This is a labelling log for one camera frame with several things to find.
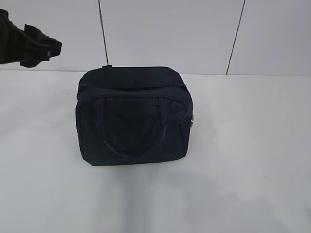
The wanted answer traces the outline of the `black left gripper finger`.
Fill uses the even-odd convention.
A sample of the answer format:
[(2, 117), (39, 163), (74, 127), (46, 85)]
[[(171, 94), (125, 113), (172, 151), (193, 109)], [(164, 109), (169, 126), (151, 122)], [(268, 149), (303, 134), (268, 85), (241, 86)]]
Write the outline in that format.
[(20, 65), (26, 68), (34, 68), (41, 62), (47, 62), (51, 58), (59, 56), (62, 43), (54, 38), (48, 37), (38, 28), (25, 24), (26, 47)]

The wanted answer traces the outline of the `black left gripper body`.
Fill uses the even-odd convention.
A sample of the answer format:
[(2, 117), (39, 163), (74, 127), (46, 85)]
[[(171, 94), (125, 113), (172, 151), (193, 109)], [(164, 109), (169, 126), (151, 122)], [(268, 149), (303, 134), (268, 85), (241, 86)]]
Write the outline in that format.
[(0, 10), (0, 64), (21, 62), (25, 59), (25, 38), (22, 30), (9, 19), (6, 10)]

